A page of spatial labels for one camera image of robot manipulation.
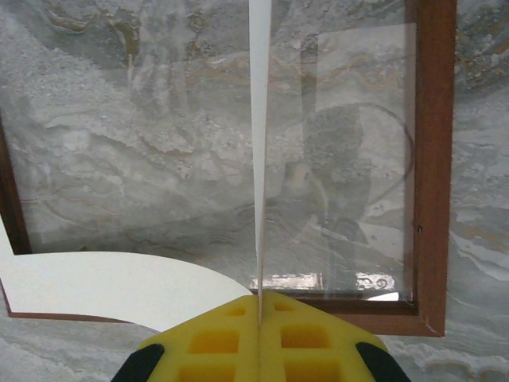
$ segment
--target yellow foam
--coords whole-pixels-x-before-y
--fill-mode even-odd
[[[149,338],[140,349],[152,344],[165,353],[150,382],[257,382],[258,299],[237,298]]]
[[[373,334],[271,291],[263,293],[259,380],[274,382],[375,382],[356,343],[387,351]]]
[[[149,382],[374,382],[356,351],[376,336],[282,294],[238,298],[143,342],[165,353]]]

